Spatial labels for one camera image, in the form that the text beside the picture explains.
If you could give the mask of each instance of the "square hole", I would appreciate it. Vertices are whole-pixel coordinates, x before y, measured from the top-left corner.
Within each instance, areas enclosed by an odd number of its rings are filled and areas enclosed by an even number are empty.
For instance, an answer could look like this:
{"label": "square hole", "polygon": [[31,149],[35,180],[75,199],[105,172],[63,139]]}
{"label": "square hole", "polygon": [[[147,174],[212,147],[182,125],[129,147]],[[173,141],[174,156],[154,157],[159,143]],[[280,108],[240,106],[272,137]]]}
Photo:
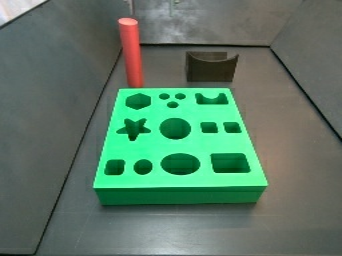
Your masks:
{"label": "square hole", "polygon": [[218,133],[218,125],[214,122],[201,123],[201,128],[204,133]]}
{"label": "square hole", "polygon": [[106,164],[105,174],[122,175],[125,171],[125,160],[110,160]]}
{"label": "square hole", "polygon": [[225,122],[224,126],[228,133],[241,133],[241,126],[238,123]]}
{"label": "square hole", "polygon": [[212,164],[216,173],[248,173],[250,166],[245,154],[212,154]]}

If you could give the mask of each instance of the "small round hole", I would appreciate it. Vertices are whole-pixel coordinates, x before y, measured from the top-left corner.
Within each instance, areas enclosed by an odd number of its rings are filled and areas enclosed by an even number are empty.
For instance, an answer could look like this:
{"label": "small round hole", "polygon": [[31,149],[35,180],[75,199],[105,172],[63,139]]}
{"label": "small round hole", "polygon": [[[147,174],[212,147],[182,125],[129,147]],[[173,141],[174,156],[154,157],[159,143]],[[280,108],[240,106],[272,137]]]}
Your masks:
{"label": "small round hole", "polygon": [[174,102],[174,101],[171,101],[171,102],[167,103],[167,106],[169,106],[170,108],[177,108],[177,107],[178,107],[178,103]]}
{"label": "small round hole", "polygon": [[186,94],[178,93],[175,97],[177,99],[183,100],[186,98]]}
{"label": "small round hole", "polygon": [[162,94],[159,95],[159,98],[161,98],[162,100],[167,100],[167,99],[170,98],[170,95],[169,95],[167,93],[162,93]]}
{"label": "small round hole", "polygon": [[153,163],[149,160],[142,159],[135,163],[134,170],[138,174],[146,175],[153,170]]}

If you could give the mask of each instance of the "gray wall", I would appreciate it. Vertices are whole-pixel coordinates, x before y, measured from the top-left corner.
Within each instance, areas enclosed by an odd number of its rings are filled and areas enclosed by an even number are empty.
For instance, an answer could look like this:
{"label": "gray wall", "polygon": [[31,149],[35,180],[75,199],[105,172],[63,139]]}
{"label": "gray wall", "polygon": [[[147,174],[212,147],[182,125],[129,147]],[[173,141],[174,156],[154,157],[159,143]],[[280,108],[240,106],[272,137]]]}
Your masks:
{"label": "gray wall", "polygon": [[306,0],[272,49],[342,137],[342,1]]}
{"label": "gray wall", "polygon": [[142,43],[269,46],[302,0],[135,1]]}
{"label": "gray wall", "polygon": [[35,252],[127,13],[123,1],[51,0],[0,30],[0,253]]}

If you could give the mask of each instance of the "arch-shaped hole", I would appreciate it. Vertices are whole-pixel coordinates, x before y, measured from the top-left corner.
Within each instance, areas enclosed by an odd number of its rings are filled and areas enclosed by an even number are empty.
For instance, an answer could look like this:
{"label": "arch-shaped hole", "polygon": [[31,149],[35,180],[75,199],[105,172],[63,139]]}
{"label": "arch-shaped hole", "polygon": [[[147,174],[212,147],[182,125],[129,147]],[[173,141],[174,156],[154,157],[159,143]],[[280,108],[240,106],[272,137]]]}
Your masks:
{"label": "arch-shaped hole", "polygon": [[204,96],[202,93],[197,93],[196,97],[197,97],[197,103],[200,105],[229,104],[228,96],[225,93],[220,93],[220,95],[216,98],[208,98]]}
{"label": "arch-shaped hole", "polygon": [[147,159],[142,159],[135,163],[134,170],[138,174],[146,175],[153,170],[153,163]]}
{"label": "arch-shaped hole", "polygon": [[106,164],[105,174],[122,175],[125,171],[125,160],[110,160]]}
{"label": "arch-shaped hole", "polygon": [[189,122],[181,118],[170,118],[161,124],[161,133],[171,140],[181,140],[186,138],[191,132]]}
{"label": "arch-shaped hole", "polygon": [[162,160],[163,169],[175,175],[191,174],[200,169],[200,166],[198,158],[189,154],[171,154]]}

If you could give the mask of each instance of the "red cylinder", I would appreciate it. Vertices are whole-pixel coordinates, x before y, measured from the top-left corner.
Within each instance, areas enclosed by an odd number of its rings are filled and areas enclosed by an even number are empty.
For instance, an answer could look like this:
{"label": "red cylinder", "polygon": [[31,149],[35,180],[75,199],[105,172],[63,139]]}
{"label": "red cylinder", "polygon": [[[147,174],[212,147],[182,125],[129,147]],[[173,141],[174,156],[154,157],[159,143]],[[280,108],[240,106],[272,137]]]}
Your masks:
{"label": "red cylinder", "polygon": [[127,83],[131,87],[143,87],[142,55],[139,44],[138,21],[131,18],[119,19]]}

